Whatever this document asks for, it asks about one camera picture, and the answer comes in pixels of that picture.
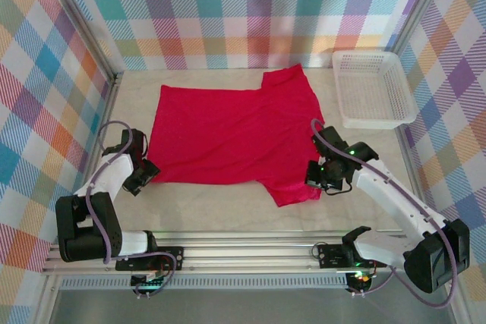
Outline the red t-shirt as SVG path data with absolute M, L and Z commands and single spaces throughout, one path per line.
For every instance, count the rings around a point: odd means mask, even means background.
M 277 206 L 317 200 L 305 183 L 323 119 L 301 65 L 262 76 L 257 90 L 160 88 L 148 159 L 156 183 L 262 184 Z

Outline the white perforated plastic basket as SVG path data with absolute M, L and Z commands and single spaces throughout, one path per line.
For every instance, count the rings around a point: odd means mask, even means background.
M 392 130 L 416 119 L 418 106 L 398 55 L 337 51 L 332 65 L 344 127 Z

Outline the grey metal panel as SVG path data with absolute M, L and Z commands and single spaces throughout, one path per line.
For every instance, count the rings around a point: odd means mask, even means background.
M 405 303 L 397 289 L 352 298 L 341 290 L 62 291 L 49 324 L 456 324 L 449 310 Z

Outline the left aluminium side rail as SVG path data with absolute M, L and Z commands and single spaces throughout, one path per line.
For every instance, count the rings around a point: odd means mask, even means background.
M 75 238 L 77 223 L 75 215 L 80 212 L 81 218 L 88 213 L 78 203 L 84 202 L 86 186 L 89 184 L 92 173 L 96 168 L 99 155 L 103 150 L 102 139 L 105 127 L 111 118 L 115 99 L 118 93 L 118 82 L 105 85 L 102 98 L 92 117 L 80 121 L 74 134 L 74 142 L 69 149 L 69 156 L 75 157 L 77 170 L 72 173 L 73 183 L 55 203 L 57 235 L 55 242 L 59 245 Z

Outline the aluminium side rail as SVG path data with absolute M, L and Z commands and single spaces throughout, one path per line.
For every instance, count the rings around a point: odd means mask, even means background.
M 92 117 L 80 121 L 74 134 L 74 142 L 69 149 L 69 156 L 75 157 L 77 170 L 72 173 L 73 183 L 55 203 L 57 235 L 55 242 L 59 245 L 75 238 L 77 223 L 75 215 L 80 212 L 81 218 L 88 213 L 78 203 L 84 202 L 86 186 L 89 184 L 92 173 L 96 168 L 99 155 L 103 150 L 102 139 L 105 127 L 111 118 L 115 99 L 118 93 L 118 82 L 105 85 L 102 98 Z
M 399 148 L 402 153 L 402 158 L 406 167 L 406 171 L 409 177 L 411 189 L 414 195 L 416 195 L 423 202 L 423 204 L 426 204 L 424 191 L 422 189 L 422 185 L 419 179 L 418 170 L 415 167 L 412 158 L 412 151 L 406 137 L 405 128 L 403 126 L 398 126 L 395 129 L 395 133 L 398 140 Z

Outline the right aluminium side rail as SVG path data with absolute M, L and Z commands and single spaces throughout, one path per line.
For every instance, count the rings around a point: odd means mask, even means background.
M 412 151 L 406 137 L 405 128 L 403 126 L 398 126 L 395 129 L 395 133 L 398 140 L 399 148 L 402 153 L 402 158 L 406 167 L 406 171 L 409 177 L 411 189 L 414 195 L 416 195 L 423 202 L 423 204 L 426 204 L 424 191 L 422 189 L 422 185 L 419 179 L 418 170 L 415 167 L 412 158 Z

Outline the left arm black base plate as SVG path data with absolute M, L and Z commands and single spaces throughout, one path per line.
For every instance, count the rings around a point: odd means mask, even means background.
M 153 252 L 136 253 L 118 258 L 116 271 L 164 271 L 181 270 L 184 259 L 183 247 L 157 247 Z

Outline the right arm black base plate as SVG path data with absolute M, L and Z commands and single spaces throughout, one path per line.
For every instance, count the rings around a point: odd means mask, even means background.
M 385 263 L 363 259 L 356 249 L 344 244 L 317 245 L 317 258 L 321 269 L 373 269 L 387 266 Z

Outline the wide aluminium mounting rail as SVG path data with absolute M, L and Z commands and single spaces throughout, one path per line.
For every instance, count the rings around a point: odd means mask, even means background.
M 311 255 L 318 242 L 342 243 L 345 231 L 156 231 L 160 246 L 181 246 L 184 259 L 178 274 L 257 274 L 351 272 L 353 268 L 320 269 Z M 372 258 L 403 270 L 404 252 L 412 243 L 400 230 L 367 231 L 356 240 L 364 258 Z M 62 261 L 58 245 L 53 245 L 44 264 L 44 275 L 122 274 L 115 263 L 101 260 L 75 263 Z

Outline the left aluminium frame post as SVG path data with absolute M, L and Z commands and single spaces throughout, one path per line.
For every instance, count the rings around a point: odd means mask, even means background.
M 125 62 L 95 0 L 59 1 L 104 72 L 113 77 L 122 73 Z

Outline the aluminium frame post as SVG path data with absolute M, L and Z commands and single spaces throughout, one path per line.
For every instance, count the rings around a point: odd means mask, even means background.
M 431 1 L 432 0 L 415 0 L 402 29 L 396 36 L 391 47 L 389 47 L 391 52 L 397 55 L 401 55 L 404 52 L 408 41 L 415 31 L 415 28 L 419 25 Z
M 104 72 L 113 77 L 122 73 L 125 62 L 95 0 L 59 1 Z

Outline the right aluminium frame post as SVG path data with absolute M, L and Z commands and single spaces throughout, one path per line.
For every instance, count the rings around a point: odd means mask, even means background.
M 431 1 L 432 0 L 415 0 L 402 29 L 396 36 L 391 47 L 389 47 L 391 52 L 397 55 L 401 55 L 404 52 L 408 41 L 415 31 L 415 28 L 419 25 Z

